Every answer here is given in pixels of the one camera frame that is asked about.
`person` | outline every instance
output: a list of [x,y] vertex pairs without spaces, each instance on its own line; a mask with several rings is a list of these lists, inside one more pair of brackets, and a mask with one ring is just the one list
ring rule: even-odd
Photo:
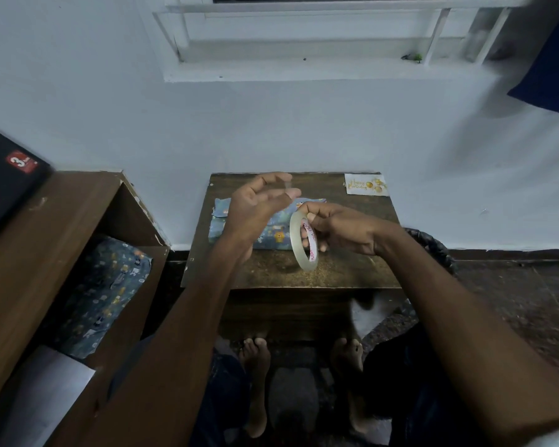
[[[214,345],[238,268],[270,217],[300,195],[266,186],[290,180],[287,173],[262,174],[233,193],[201,278],[185,289],[82,446],[223,445],[228,423],[262,433],[265,341],[247,339],[239,360]],[[382,257],[421,322],[375,347],[364,366],[358,340],[335,341],[331,363],[347,387],[354,429],[390,415],[391,445],[559,445],[557,371],[399,225],[330,203],[307,202],[300,210],[308,212],[321,251]],[[220,376],[225,381],[216,381]],[[384,379],[398,391],[382,389]]]

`tape roll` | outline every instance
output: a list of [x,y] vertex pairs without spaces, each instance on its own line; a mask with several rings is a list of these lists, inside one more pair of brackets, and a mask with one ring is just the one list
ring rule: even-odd
[[[302,246],[302,239],[300,238],[301,226],[304,226],[309,238],[309,255],[306,255],[305,247]],[[317,247],[315,230],[311,227],[308,219],[306,219],[306,214],[298,210],[290,218],[290,242],[292,243],[292,250],[298,265],[304,271],[313,271],[319,263],[319,248]]]

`white paper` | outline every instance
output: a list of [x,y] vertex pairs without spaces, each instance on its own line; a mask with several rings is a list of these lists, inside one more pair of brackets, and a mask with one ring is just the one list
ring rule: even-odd
[[344,174],[346,193],[366,196],[389,196],[383,174]]
[[42,447],[94,373],[38,347],[0,392],[0,447]]

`foot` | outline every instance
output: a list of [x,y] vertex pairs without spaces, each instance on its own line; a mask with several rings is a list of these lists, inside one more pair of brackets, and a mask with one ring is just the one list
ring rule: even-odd
[[362,395],[356,395],[351,390],[353,379],[362,376],[362,345],[358,340],[348,341],[339,338],[331,349],[331,366],[337,375],[343,380],[348,397],[348,412],[350,424],[359,433],[367,433],[374,421],[371,415],[367,414],[366,404]]
[[259,437],[267,426],[265,412],[265,377],[269,371],[271,354],[264,338],[247,338],[240,349],[239,361],[247,373],[253,377],[250,388],[250,410],[244,429],[250,437]]

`forearm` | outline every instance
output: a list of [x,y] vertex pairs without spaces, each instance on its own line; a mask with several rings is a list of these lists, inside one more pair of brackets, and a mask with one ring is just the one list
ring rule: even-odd
[[83,446],[178,447],[188,443],[241,252],[231,240],[218,240],[201,278],[174,304],[94,422]]
[[403,230],[376,244],[487,435],[521,445],[559,426],[559,374]]

